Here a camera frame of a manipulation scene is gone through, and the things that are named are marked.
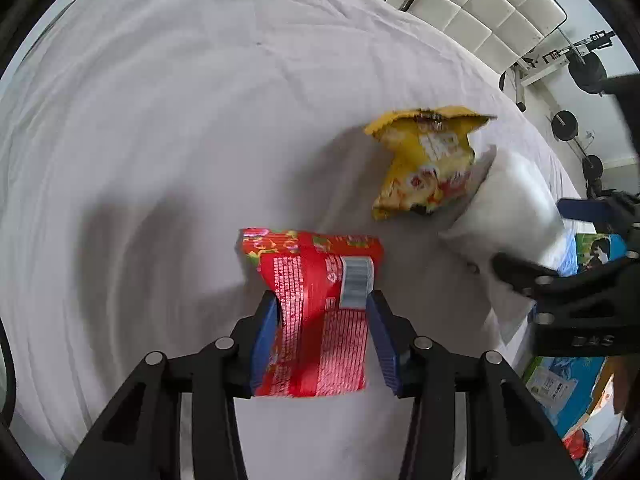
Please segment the yellow snack bag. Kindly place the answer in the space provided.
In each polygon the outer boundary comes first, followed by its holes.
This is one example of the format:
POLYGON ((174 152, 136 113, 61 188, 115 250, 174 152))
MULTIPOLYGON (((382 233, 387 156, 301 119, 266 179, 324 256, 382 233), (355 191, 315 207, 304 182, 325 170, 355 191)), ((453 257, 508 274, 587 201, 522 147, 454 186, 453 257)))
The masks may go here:
POLYGON ((414 212, 429 216, 466 193, 475 152, 469 135, 495 119, 463 106, 413 108, 385 113, 363 129, 393 154, 372 204, 386 220, 414 212))

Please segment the floor barbell with black plates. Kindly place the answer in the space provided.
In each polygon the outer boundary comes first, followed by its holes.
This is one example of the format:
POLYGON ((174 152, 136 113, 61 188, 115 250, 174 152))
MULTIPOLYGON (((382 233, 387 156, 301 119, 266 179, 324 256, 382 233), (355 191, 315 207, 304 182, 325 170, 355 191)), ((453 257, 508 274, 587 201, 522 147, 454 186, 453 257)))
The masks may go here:
POLYGON ((578 139, 579 125, 576 116, 569 110, 560 110, 550 119, 551 132, 556 140, 566 143, 582 163, 582 176, 586 181, 588 198, 602 195, 603 162, 596 155, 589 155, 578 139))

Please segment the racked barbell with black plates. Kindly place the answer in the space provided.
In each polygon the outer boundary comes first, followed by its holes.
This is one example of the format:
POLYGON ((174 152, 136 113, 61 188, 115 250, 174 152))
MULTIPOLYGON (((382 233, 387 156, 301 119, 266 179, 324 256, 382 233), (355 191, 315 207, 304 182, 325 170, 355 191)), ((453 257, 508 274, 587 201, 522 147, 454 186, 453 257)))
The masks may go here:
POLYGON ((568 71, 576 86, 588 94, 601 94, 603 81, 608 79, 608 73, 600 58, 593 52, 578 55, 568 52, 568 71))

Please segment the red snack bag with barcode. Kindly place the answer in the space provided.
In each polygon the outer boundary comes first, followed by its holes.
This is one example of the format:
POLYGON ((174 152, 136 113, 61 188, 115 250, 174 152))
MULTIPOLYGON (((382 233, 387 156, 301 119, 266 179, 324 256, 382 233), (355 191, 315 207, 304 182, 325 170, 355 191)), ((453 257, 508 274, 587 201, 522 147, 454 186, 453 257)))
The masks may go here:
POLYGON ((316 398, 366 388, 366 304, 384 256, 378 238, 246 228, 241 248, 282 315, 258 396, 316 398))

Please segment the white barbell rack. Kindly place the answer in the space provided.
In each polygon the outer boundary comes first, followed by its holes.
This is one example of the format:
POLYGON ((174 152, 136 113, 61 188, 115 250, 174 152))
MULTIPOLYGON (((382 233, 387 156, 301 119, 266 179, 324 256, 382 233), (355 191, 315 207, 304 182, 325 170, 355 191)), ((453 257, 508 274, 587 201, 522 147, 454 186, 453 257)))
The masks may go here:
POLYGON ((578 55, 586 55, 590 52, 612 47, 612 39, 616 33, 610 30, 597 30, 589 37, 571 42, 568 37, 558 29, 561 36, 567 41, 567 46, 561 49, 553 49, 544 54, 530 51, 520 58, 518 62, 510 67, 513 73, 513 88, 515 94, 515 105, 524 113, 526 111, 525 88, 541 81, 544 77, 550 76, 561 68, 568 68, 568 52, 575 52, 578 55))

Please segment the grey bed sheet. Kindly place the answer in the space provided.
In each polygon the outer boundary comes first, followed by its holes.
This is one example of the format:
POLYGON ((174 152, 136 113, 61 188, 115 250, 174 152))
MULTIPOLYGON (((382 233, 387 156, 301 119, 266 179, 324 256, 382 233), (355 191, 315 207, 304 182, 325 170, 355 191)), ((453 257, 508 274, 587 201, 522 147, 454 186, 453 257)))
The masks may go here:
POLYGON ((449 212, 377 222, 390 153, 363 128, 462 105, 477 151, 570 176, 483 65, 382 0, 76 0, 1 101, 1 317, 17 415, 70 457, 150 351, 228 335, 265 285, 242 229, 369 234, 393 311, 448 350, 503 346, 449 212))

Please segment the white quilted chair far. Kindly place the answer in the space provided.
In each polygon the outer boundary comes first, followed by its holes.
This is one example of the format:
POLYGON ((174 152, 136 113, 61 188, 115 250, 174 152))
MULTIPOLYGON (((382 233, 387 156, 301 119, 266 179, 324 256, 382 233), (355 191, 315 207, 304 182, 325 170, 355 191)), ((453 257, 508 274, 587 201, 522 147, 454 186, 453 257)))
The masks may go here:
POLYGON ((503 74, 567 20, 556 0, 386 0, 503 74))

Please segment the white soft pack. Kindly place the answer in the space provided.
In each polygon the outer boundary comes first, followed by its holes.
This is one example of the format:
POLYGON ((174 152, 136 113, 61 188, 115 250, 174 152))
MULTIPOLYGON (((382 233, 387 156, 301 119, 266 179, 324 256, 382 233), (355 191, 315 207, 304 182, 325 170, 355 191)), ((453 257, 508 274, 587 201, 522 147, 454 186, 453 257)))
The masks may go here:
POLYGON ((491 145, 472 167, 462 214, 440 237, 474 263, 494 312, 494 326, 507 344, 533 301, 498 280, 491 258, 504 252, 555 270, 570 230, 538 167, 524 156, 491 145))

